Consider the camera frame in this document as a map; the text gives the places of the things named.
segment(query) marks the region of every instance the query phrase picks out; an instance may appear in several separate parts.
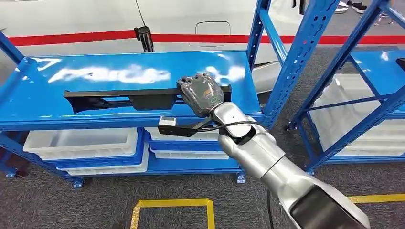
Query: yellow floor marking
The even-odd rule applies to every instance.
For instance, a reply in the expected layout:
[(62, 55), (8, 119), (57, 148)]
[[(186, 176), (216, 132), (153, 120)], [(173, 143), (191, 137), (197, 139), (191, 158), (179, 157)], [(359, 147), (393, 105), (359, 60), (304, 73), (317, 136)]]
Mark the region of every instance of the yellow floor marking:
[(349, 197), (349, 200), (355, 204), (396, 202), (396, 201), (405, 201), (405, 194), (355, 196), (355, 197)]
[(139, 213), (141, 208), (163, 208), (163, 207), (191, 207), (207, 206), (207, 225), (208, 229), (215, 229), (214, 206), (209, 199), (154, 199), (140, 200), (135, 205), (132, 212), (130, 229), (137, 229), (139, 222)]

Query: gray carpet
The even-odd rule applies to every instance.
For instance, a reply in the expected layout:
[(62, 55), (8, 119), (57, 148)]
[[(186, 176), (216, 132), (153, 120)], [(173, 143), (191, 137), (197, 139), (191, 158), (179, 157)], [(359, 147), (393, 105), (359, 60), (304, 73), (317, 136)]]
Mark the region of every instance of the gray carpet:
[[(381, 49), (378, 47), (361, 49)], [(317, 78), (334, 56), (336, 48), (318, 48), (284, 107), (272, 134), (288, 157), (299, 165), (306, 152), (299, 134), (285, 132), (284, 125), (296, 112)], [(342, 69), (355, 72), (351, 66)], [(323, 166), (315, 176), (346, 195), (405, 193), (405, 164)], [(209, 198), (214, 203), (219, 229), (267, 229), (266, 189), (248, 177), (237, 185), (234, 175), (94, 178), (80, 190), (31, 167), (22, 179), (0, 176), (0, 225), (6, 229), (110, 229), (129, 228), (132, 209), (140, 199)], [(288, 228), (277, 201), (270, 205), (275, 228)], [(374, 228), (404, 228), (405, 203), (361, 204)], [(139, 228), (206, 228), (202, 207), (151, 208), (140, 213)]]

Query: black pole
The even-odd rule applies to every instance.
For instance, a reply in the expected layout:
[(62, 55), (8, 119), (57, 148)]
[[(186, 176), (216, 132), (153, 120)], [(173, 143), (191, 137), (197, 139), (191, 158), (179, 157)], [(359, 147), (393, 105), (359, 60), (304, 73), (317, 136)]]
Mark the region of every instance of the black pole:
[(307, 3), (306, 3), (305, 0), (299, 1), (299, 13), (300, 13), (301, 15), (304, 15), (306, 5), (307, 5)]
[(140, 28), (134, 28), (137, 40), (142, 43), (144, 52), (154, 52), (152, 35), (150, 29), (147, 26), (142, 26)]

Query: blue shelf surface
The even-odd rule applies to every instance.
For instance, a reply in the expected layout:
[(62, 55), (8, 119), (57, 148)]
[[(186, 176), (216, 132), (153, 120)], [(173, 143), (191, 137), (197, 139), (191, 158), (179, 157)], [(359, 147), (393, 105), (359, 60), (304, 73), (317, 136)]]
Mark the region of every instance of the blue shelf surface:
[(364, 163), (387, 163), (405, 162), (405, 154), (402, 156), (333, 156), (325, 162), (327, 165), (338, 164), (364, 164)]
[[(405, 71), (395, 62), (405, 50), (352, 52), (352, 62), (376, 95), (395, 93), (405, 85)], [(392, 113), (405, 117), (405, 105)]]
[(213, 174), (241, 173), (243, 169), (233, 159), (228, 160), (199, 160), (199, 159), (158, 159), (149, 152), (148, 170), (144, 173), (102, 174), (80, 177), (111, 177), (111, 176), (140, 176), (140, 175), (170, 175), (170, 174)]
[(232, 102), (246, 114), (261, 114), (245, 51), (25, 57), (0, 88), (0, 130), (112, 128), (125, 120), (126, 126), (156, 126), (160, 116), (194, 121), (185, 104), (171, 110), (121, 107), (74, 114), (63, 94), (176, 88), (182, 76), (203, 72), (210, 72), (221, 86), (230, 84)]

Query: shoe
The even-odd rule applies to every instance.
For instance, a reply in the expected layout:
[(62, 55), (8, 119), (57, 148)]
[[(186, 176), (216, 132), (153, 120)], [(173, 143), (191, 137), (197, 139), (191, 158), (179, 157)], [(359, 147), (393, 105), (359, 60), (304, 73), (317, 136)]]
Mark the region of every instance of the shoe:
[(344, 2), (339, 2), (338, 7), (335, 10), (335, 13), (345, 13), (349, 6)]
[(363, 2), (352, 3), (352, 8), (358, 13), (364, 13), (364, 11), (367, 9), (367, 6), (364, 6)]

